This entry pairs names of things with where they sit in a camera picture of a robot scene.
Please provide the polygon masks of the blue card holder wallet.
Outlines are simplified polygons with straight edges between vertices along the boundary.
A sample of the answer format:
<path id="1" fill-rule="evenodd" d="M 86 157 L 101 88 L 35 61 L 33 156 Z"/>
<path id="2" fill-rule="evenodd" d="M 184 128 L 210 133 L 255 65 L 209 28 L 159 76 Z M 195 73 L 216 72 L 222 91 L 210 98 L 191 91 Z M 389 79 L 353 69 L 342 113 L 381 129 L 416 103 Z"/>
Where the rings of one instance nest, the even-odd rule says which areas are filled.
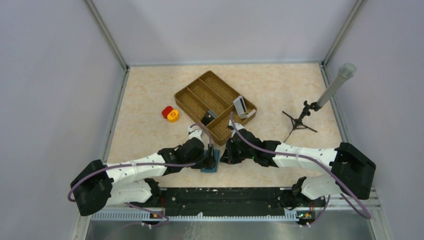
<path id="1" fill-rule="evenodd" d="M 210 153 L 208 150 L 204 152 L 205 165 L 200 170 L 201 173 L 216 173 L 218 170 L 220 151 L 218 149 L 214 149 L 213 153 Z"/>

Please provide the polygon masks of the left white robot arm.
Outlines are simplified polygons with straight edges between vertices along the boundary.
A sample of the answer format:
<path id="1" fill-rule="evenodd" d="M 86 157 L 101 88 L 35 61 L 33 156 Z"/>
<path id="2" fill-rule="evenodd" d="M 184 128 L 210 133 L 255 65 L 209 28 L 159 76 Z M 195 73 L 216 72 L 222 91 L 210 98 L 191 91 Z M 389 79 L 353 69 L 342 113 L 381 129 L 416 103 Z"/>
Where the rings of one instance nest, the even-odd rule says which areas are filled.
<path id="1" fill-rule="evenodd" d="M 124 203 L 154 207 L 161 198 L 155 177 L 178 173 L 183 168 L 213 167 L 213 152 L 213 144 L 192 137 L 176 147 L 162 148 L 135 160 L 111 164 L 93 160 L 70 183 L 68 200 L 76 203 L 81 216 Z"/>

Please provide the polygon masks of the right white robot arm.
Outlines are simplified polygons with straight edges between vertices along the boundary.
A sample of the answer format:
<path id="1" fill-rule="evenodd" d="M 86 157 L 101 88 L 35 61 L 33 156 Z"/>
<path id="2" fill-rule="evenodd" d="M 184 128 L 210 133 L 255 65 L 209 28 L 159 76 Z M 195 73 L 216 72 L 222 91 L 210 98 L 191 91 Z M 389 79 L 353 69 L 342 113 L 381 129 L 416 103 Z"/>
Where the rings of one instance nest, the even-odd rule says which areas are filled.
<path id="1" fill-rule="evenodd" d="M 376 164 L 348 142 L 341 142 L 335 148 L 304 148 L 277 140 L 262 141 L 243 128 L 232 132 L 220 161 L 234 165 L 246 159 L 262 167 L 321 172 L 319 176 L 301 177 L 293 185 L 293 200 L 299 206 L 335 194 L 367 200 L 376 171 Z"/>

